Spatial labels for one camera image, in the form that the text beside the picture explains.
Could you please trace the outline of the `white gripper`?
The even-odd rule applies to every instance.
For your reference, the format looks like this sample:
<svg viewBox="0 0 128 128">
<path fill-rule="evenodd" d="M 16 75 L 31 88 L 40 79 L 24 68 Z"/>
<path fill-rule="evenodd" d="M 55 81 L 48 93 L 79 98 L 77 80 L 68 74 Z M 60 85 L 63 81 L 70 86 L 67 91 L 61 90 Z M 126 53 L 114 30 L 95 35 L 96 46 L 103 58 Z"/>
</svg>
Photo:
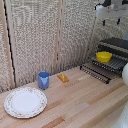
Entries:
<svg viewBox="0 0 128 128">
<path fill-rule="evenodd" d="M 128 16 L 128 4 L 116 6 L 112 4 L 107 7 L 98 5 L 96 7 L 96 17 L 97 18 L 109 18 L 109 17 L 122 17 Z M 106 20 L 102 21 L 102 25 L 105 26 Z M 117 25 L 120 24 L 120 18 L 117 20 Z"/>
</svg>

